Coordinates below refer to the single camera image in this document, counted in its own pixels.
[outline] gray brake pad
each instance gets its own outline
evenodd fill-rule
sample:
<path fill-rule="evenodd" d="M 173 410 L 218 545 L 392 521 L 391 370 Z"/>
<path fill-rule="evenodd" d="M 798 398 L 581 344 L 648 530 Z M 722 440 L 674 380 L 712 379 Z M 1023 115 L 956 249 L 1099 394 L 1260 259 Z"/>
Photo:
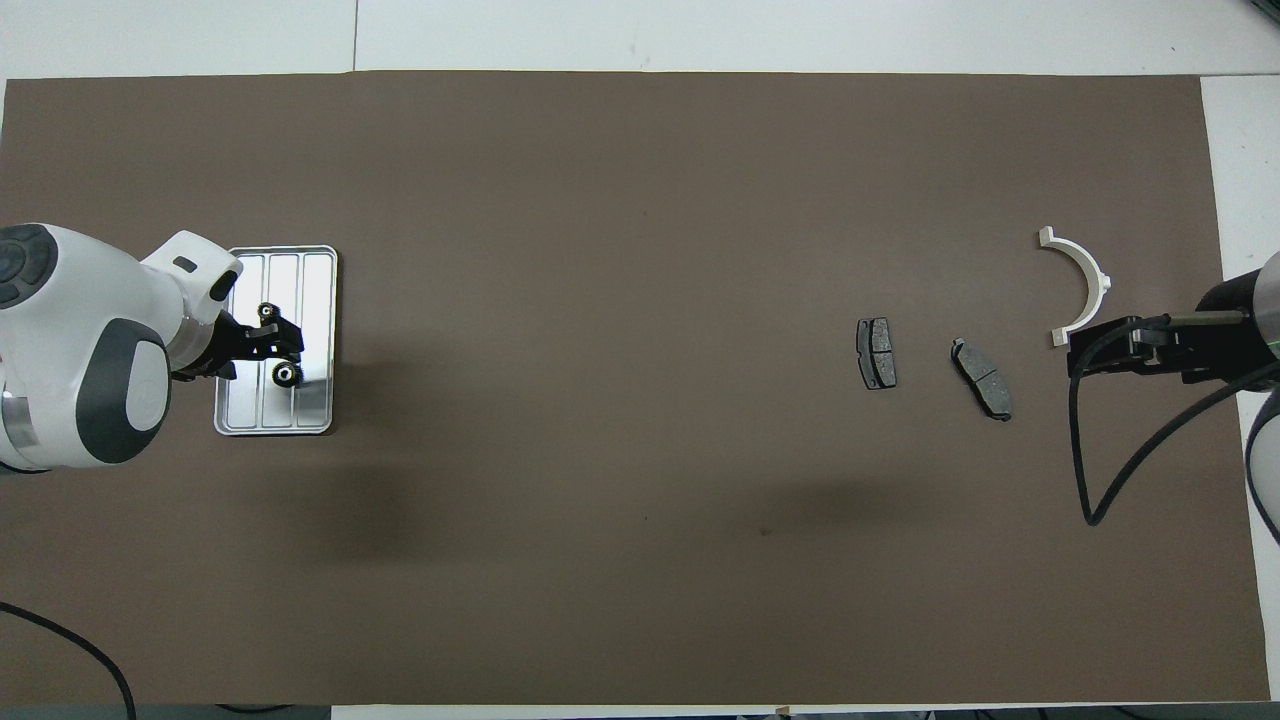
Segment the gray brake pad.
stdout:
<path fill-rule="evenodd" d="M 863 373 L 867 389 L 886 389 L 897 386 L 893 368 L 893 343 L 888 337 L 888 319 L 863 318 L 858 320 L 858 368 Z"/>
<path fill-rule="evenodd" d="M 1012 400 L 1009 397 L 1009 386 L 1005 378 L 1000 377 L 1000 370 L 995 363 L 987 359 L 980 350 L 957 337 L 951 343 L 951 361 L 964 377 L 974 396 L 987 411 L 988 418 L 995 418 L 1001 423 L 1007 423 L 1014 416 Z"/>

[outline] black cable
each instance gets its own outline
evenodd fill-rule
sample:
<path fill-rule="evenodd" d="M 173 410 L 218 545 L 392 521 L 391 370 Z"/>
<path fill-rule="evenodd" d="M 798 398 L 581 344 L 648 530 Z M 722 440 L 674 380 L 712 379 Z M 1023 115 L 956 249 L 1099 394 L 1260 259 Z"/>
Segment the black cable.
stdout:
<path fill-rule="evenodd" d="M 218 707 L 228 712 L 238 712 L 241 715 L 260 715 L 262 712 L 275 712 L 276 710 L 284 710 L 285 707 L 293 707 L 292 705 L 268 705 L 266 707 L 238 707 L 236 705 L 221 705 Z"/>
<path fill-rule="evenodd" d="M 20 618 L 22 620 L 26 620 L 33 625 L 38 625 L 56 635 L 60 635 L 76 643 L 81 650 L 92 655 L 93 660 L 97 660 L 102 665 L 102 667 L 106 667 L 106 671 L 111 674 L 111 679 L 115 680 L 116 687 L 120 688 L 120 697 L 124 698 L 124 714 L 129 717 L 129 720 L 137 720 L 138 708 L 137 706 L 133 705 L 133 693 L 129 691 L 128 680 L 124 679 L 124 673 L 122 673 L 120 667 L 115 664 L 115 661 L 108 657 L 105 652 L 99 650 L 96 644 L 88 642 L 79 634 L 68 630 L 67 628 L 59 625 L 58 623 L 54 623 L 47 618 L 36 615 L 29 610 L 18 607 L 17 605 L 0 602 L 0 612 L 8 612 L 14 618 Z"/>
<path fill-rule="evenodd" d="M 1089 486 L 1084 480 L 1084 456 L 1080 451 L 1080 379 L 1084 377 L 1084 370 L 1089 366 L 1093 357 L 1106 346 L 1134 331 L 1164 328 L 1169 327 L 1169 315 L 1143 318 L 1140 320 L 1126 323 L 1093 341 L 1093 343 L 1091 343 L 1080 355 L 1080 359 L 1075 363 L 1075 368 L 1071 370 L 1071 386 L 1068 391 L 1068 423 L 1071 432 L 1071 461 L 1075 465 L 1075 488 L 1080 496 L 1080 510 L 1084 512 L 1084 521 L 1089 525 L 1097 525 L 1102 521 L 1102 518 L 1107 514 L 1107 510 L 1115 501 L 1116 495 L 1119 495 L 1120 489 L 1124 488 L 1129 477 L 1133 475 L 1147 456 L 1155 452 L 1162 442 L 1169 439 L 1169 436 L 1178 432 L 1183 425 L 1192 421 L 1201 413 L 1231 397 L 1242 389 L 1280 374 L 1280 361 L 1265 365 L 1208 393 L 1187 410 L 1175 415 L 1172 420 L 1165 423 L 1162 428 L 1147 438 L 1147 442 L 1142 443 L 1142 446 L 1129 457 L 1129 461 L 1124 464 L 1120 471 L 1116 473 L 1116 477 L 1111 480 L 1111 484 L 1107 486 L 1107 491 L 1102 495 L 1102 500 L 1098 501 L 1098 506 L 1093 509 L 1089 506 Z"/>
<path fill-rule="evenodd" d="M 1166 720 L 1164 717 L 1152 717 L 1149 715 L 1138 715 L 1137 712 L 1134 712 L 1134 711 L 1132 711 L 1132 710 L 1129 710 L 1126 707 L 1121 707 L 1119 705 L 1112 705 L 1111 710 L 1115 710 L 1116 712 L 1119 712 L 1121 715 L 1126 715 L 1129 717 L 1133 717 L 1133 720 Z M 1203 717 L 1203 719 L 1199 719 L 1199 717 L 1188 717 L 1185 720 L 1211 720 L 1211 719 L 1208 719 L 1208 717 Z"/>

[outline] metal tray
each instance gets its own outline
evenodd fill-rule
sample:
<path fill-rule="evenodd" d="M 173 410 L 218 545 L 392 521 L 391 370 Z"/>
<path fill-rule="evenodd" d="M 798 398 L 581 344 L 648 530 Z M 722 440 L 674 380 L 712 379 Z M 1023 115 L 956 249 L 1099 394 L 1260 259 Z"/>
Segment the metal tray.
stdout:
<path fill-rule="evenodd" d="M 326 245 L 234 247 L 244 264 L 227 309 L 257 325 L 257 305 L 274 302 L 302 328 L 302 382 L 271 382 L 278 363 L 236 360 L 236 379 L 214 383 L 214 428 L 224 436 L 320 434 L 333 421 L 333 351 L 338 316 L 338 252 Z"/>

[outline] white bracket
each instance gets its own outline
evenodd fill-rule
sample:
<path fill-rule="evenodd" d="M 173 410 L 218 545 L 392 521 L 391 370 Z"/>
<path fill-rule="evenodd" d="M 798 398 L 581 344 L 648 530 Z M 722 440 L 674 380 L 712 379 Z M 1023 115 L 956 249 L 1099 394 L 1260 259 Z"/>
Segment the white bracket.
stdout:
<path fill-rule="evenodd" d="M 1080 310 L 1080 316 L 1070 325 L 1053 328 L 1050 332 L 1050 336 L 1053 338 L 1053 347 L 1061 347 L 1066 345 L 1066 336 L 1083 328 L 1085 323 L 1098 314 L 1098 307 L 1102 307 L 1102 296 L 1111 290 L 1111 278 L 1102 272 L 1098 261 L 1093 259 L 1093 255 L 1089 255 L 1088 250 L 1065 237 L 1055 237 L 1052 225 L 1041 228 L 1039 240 L 1041 247 L 1051 247 L 1075 260 L 1080 265 L 1080 272 L 1084 273 L 1084 282 L 1089 286 L 1089 296 L 1084 301 L 1084 310 Z"/>

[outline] white table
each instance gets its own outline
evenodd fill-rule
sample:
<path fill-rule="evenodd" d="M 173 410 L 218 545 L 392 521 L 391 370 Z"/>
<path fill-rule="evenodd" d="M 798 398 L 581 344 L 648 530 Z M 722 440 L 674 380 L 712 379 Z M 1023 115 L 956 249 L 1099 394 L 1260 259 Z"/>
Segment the white table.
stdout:
<path fill-rule="evenodd" d="M 0 0 L 0 109 L 5 78 L 375 69 L 1202 76 L 1224 277 L 1280 251 L 1280 26 L 1244 0 Z M 1239 406 L 1247 430 L 1261 397 L 1242 396 Z M 1251 515 L 1271 696 L 1280 698 L 1280 547 Z M 773 710 L 361 706 L 334 717 Z"/>

